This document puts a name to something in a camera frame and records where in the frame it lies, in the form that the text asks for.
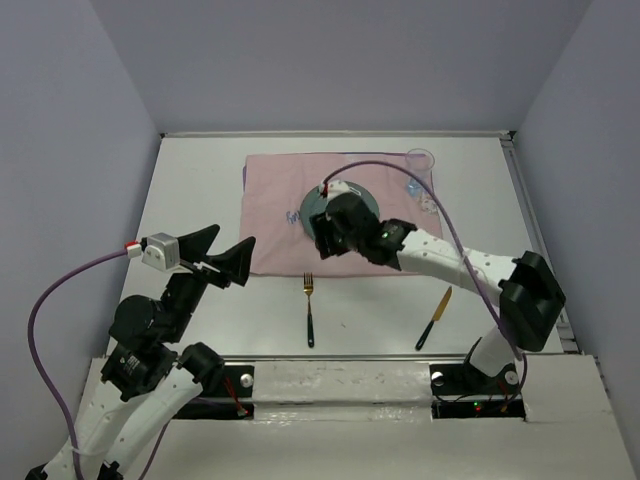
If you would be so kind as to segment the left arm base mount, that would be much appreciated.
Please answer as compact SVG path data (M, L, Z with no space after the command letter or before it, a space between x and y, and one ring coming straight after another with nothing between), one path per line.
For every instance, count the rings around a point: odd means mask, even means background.
M226 365L218 384L207 385L195 399L183 406L175 420L250 420L255 367L252 364Z

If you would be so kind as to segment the gold fork green handle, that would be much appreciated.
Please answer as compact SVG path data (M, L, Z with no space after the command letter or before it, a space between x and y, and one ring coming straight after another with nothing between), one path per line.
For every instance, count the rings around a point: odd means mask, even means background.
M305 272L303 274L303 290L307 297L307 345L309 348L315 347L315 334L313 325L313 314L311 306L311 295L314 292L313 274Z

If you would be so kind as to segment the clear drinking glass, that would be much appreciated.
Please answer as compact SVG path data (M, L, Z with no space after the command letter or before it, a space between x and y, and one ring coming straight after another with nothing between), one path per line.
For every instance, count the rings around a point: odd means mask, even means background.
M431 171L435 165L435 157L431 152L421 148L409 150L405 155L406 168L424 183L431 180ZM413 198L419 197L424 189L413 177L409 177L407 192Z

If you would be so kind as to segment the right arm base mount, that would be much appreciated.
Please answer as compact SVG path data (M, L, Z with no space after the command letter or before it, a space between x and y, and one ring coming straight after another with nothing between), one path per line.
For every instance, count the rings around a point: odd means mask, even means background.
M513 363L492 378L473 373L470 365L462 363L431 365L430 374L434 419L526 417Z

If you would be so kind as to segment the gold knife green handle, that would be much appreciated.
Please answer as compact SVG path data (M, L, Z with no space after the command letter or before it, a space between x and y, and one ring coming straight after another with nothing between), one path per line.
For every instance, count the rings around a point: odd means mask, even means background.
M442 315L444 314L448 303L451 299L452 296L452 287L449 286L447 288L447 290L445 291L443 297L441 298L439 304L437 305L429 323L427 324L427 326L425 327L425 329L423 330L423 332L421 333L420 337L418 338L414 349L416 351L421 351L422 348L424 347L426 340L428 339L433 327L435 326L435 324L441 319Z

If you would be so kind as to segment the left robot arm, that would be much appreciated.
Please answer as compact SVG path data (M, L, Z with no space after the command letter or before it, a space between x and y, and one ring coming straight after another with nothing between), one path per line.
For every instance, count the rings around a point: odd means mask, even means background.
M249 236L212 255L209 249L219 231L211 225L180 237L149 235L64 275L69 280L113 259L138 258L170 276L160 298L131 295L118 304L109 328L115 346L77 419L71 417L38 354L35 320L44 301L36 301L27 324L29 351L62 411L68 439L52 460L32 468L27 478L122 479L145 445L160 441L168 423L190 403L249 417L250 409L240 397L252 386L250 374L227 375L224 359L202 342L182 352L170 348L182 338L208 287L243 286L249 278L255 238Z

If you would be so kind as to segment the teal plate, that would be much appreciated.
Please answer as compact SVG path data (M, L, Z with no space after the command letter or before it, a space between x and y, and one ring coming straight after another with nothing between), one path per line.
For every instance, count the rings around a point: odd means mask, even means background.
M358 195L376 217L380 216L379 205L366 188L351 181L347 181L346 184L350 192ZM304 232L311 240L315 239L315 234L311 226L311 217L323 213L326 209L326 204L326 200L320 195L317 189L314 188L307 193L300 205L299 220L302 222Z

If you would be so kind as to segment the pink cloth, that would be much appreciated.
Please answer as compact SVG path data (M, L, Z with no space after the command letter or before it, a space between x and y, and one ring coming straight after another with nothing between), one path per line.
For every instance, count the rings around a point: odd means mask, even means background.
M240 237L253 236L251 273L257 276L317 277L396 275L396 270L374 265L355 252L326 260L320 258L307 234L304 198L317 195L328 174L350 163L376 160L407 166L403 153L320 152L250 155L245 164ZM383 166L359 166L338 175L363 194L370 193L382 220L397 218L415 224L431 235L443 235L438 208L421 190L411 193L410 177Z

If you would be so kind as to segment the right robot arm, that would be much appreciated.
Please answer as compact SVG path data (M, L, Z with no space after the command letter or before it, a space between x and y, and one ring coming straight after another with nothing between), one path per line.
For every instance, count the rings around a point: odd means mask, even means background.
M354 193L335 195L309 223L322 259L354 252L374 265L479 295L495 325L471 347L458 374L473 392L486 390L515 360L542 351L566 303L540 254L510 257L459 247L408 221L379 219Z

